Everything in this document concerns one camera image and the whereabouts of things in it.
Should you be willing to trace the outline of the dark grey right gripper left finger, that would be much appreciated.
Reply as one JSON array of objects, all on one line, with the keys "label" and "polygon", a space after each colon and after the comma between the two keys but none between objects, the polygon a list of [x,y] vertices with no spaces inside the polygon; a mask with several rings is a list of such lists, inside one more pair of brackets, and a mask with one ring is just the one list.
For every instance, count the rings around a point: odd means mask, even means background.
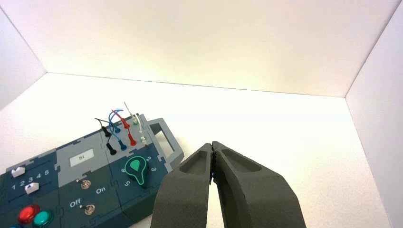
[{"label": "dark grey right gripper left finger", "polygon": [[205,143],[164,177],[155,199],[151,227],[206,227],[212,155],[212,145]]}]

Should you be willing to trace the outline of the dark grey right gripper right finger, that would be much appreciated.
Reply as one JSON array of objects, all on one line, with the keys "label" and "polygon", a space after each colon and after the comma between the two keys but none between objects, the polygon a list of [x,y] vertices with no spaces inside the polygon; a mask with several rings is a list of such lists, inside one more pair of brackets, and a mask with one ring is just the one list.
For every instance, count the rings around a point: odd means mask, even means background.
[{"label": "dark grey right gripper right finger", "polygon": [[226,228],[304,228],[298,198],[280,174],[213,141],[214,182]]}]

